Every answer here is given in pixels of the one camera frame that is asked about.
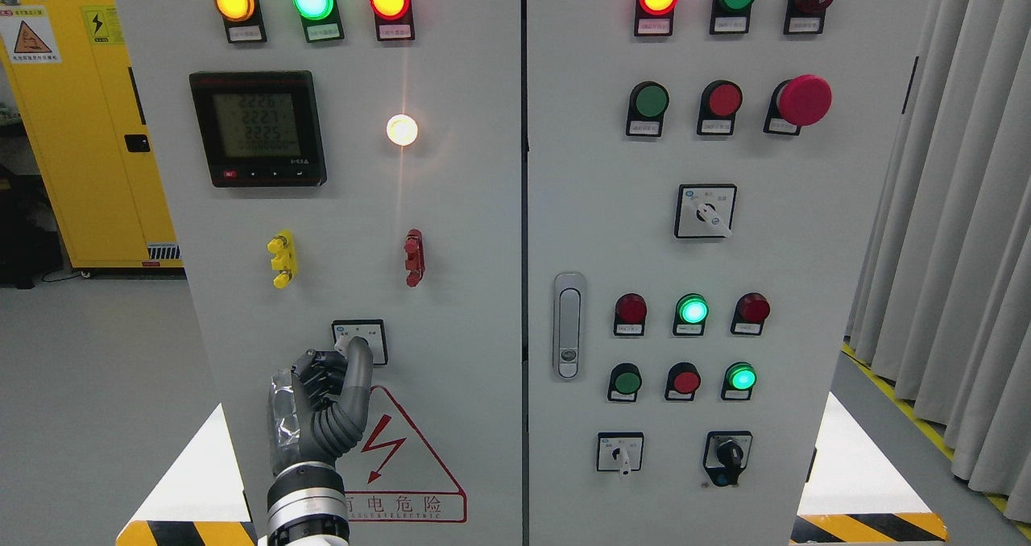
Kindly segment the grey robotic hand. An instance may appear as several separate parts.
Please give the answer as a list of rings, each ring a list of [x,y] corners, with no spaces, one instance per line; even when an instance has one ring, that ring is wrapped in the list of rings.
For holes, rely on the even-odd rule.
[[[363,337],[309,350],[270,378],[273,476],[302,462],[335,465],[363,439],[371,405],[373,355]]]

